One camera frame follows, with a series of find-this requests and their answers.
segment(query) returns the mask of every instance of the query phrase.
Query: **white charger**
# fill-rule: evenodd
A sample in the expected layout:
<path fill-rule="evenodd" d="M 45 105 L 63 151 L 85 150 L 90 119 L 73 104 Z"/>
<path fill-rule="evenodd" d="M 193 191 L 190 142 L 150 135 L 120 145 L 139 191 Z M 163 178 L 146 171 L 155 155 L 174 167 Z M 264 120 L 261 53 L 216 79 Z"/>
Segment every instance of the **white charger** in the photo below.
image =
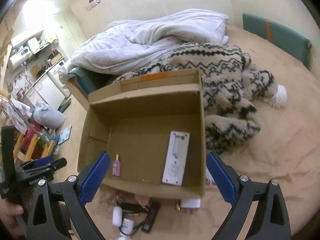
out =
<path fill-rule="evenodd" d="M 200 208 L 201 198 L 182 199 L 181 208 Z"/>

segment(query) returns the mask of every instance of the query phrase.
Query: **human hand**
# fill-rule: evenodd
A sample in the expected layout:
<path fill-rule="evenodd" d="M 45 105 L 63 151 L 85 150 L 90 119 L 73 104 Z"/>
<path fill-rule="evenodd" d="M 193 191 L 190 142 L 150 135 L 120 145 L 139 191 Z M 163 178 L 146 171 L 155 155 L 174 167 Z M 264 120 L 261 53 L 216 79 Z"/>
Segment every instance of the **human hand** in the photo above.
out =
<path fill-rule="evenodd" d="M 0 219 L 4 226 L 7 228 L 13 238 L 23 236 L 23 232 L 19 228 L 14 216 L 22 215 L 22 206 L 12 204 L 5 199 L 0 198 Z"/>

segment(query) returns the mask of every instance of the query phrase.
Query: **silver screw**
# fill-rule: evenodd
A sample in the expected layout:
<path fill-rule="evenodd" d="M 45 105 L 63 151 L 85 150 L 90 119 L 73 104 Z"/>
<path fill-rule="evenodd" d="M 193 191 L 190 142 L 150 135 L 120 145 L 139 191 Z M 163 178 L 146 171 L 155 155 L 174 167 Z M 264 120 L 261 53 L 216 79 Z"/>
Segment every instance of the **silver screw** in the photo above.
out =
<path fill-rule="evenodd" d="M 77 179 L 77 177 L 76 177 L 75 175 L 71 175 L 71 176 L 68 178 L 68 180 L 69 180 L 70 182 L 74 182 L 76 179 Z"/>
<path fill-rule="evenodd" d="M 38 182 L 39 186 L 43 186 L 44 184 L 45 184 L 45 180 L 44 179 L 39 180 L 39 182 Z"/>
<path fill-rule="evenodd" d="M 278 182 L 276 179 L 273 179 L 273 180 L 271 181 L 271 183 L 272 183 L 273 185 L 275 185 L 275 186 L 278 186 L 278 184 L 279 184 L 279 182 Z"/>
<path fill-rule="evenodd" d="M 249 180 L 248 176 L 246 176 L 246 175 L 241 175 L 241 176 L 240 176 L 240 179 L 241 179 L 242 181 L 244 181 L 244 182 L 246 182 L 246 181 Z"/>

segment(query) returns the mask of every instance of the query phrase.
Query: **white cabinet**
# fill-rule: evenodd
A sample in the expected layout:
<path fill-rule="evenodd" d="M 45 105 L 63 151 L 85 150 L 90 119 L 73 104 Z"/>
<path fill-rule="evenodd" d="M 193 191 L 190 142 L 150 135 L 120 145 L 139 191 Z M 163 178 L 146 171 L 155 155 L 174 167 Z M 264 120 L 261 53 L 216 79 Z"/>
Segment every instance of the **white cabinet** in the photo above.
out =
<path fill-rule="evenodd" d="M 52 74 L 52 76 L 55 78 L 55 80 L 58 82 L 58 84 L 60 85 L 60 87 L 62 88 L 64 86 L 64 84 L 62 84 L 59 80 L 59 70 L 60 68 L 62 68 L 62 66 L 59 65 L 59 63 L 57 63 L 52 69 L 49 70 L 49 72 Z M 68 89 L 64 89 L 64 91 L 70 95 L 70 91 Z"/>
<path fill-rule="evenodd" d="M 44 75 L 34 86 L 41 97 L 55 109 L 58 109 L 64 100 L 64 95 L 55 86 L 51 79 Z"/>
<path fill-rule="evenodd" d="M 29 92 L 25 95 L 29 101 L 33 104 L 33 106 L 36 106 L 37 101 L 41 101 L 45 103 L 44 99 L 41 97 L 41 95 L 35 90 L 35 88 L 31 88 Z"/>

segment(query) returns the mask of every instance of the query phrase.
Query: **blue gripper pad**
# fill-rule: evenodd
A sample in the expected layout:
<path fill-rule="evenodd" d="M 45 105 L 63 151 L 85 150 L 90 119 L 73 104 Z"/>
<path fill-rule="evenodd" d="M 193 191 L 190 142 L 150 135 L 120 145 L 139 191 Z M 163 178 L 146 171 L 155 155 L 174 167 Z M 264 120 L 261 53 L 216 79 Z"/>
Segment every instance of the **blue gripper pad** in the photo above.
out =
<path fill-rule="evenodd" d="M 224 201 L 234 206 L 237 202 L 236 187 L 212 153 L 207 155 L 207 168 Z"/>
<path fill-rule="evenodd" d="M 93 167 L 87 178 L 82 183 L 81 196 L 79 202 L 84 207 L 85 204 L 91 202 L 100 187 L 110 166 L 110 157 L 108 153 L 104 153 Z"/>

